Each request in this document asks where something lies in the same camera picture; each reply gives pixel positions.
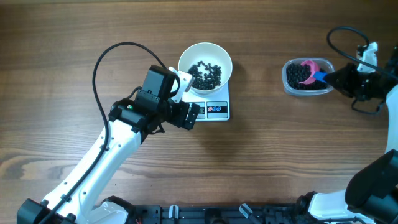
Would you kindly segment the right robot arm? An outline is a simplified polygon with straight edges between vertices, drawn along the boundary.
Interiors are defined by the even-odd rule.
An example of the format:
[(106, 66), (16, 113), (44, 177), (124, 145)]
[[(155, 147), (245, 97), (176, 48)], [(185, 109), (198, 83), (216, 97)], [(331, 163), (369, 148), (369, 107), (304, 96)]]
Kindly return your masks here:
[(352, 176), (343, 190), (309, 192), (298, 198), (292, 219), (307, 223), (397, 223), (397, 52), (385, 68), (376, 65), (371, 44), (360, 46), (354, 58), (335, 72), (315, 72), (354, 103), (379, 99), (375, 114), (386, 106), (389, 115), (385, 151)]

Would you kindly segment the pink scoop blue handle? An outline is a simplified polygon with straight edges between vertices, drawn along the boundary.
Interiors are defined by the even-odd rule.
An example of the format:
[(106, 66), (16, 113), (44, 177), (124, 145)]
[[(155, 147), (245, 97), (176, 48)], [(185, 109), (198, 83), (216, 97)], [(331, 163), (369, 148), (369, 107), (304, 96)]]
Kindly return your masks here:
[(300, 84), (310, 85), (310, 84), (314, 83), (315, 81), (320, 81), (322, 83), (326, 83), (326, 81), (324, 81), (324, 79), (323, 79), (325, 77), (326, 73), (321, 72), (319, 65), (317, 63), (315, 63), (313, 60), (306, 60), (306, 61), (302, 62), (301, 65), (309, 66), (310, 76), (306, 80), (300, 82)]

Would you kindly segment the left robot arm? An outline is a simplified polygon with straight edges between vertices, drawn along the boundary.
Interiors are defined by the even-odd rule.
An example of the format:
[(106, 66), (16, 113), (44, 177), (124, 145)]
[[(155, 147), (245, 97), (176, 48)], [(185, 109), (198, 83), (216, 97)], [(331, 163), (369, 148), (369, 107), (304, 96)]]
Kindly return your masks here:
[(121, 164), (145, 138), (168, 122), (190, 130), (200, 107), (182, 101), (194, 78), (169, 67), (151, 66), (132, 100), (113, 105), (105, 127), (67, 178), (40, 202), (27, 199), (17, 212), (18, 223), (125, 223), (134, 207), (114, 197), (95, 208), (100, 193)]

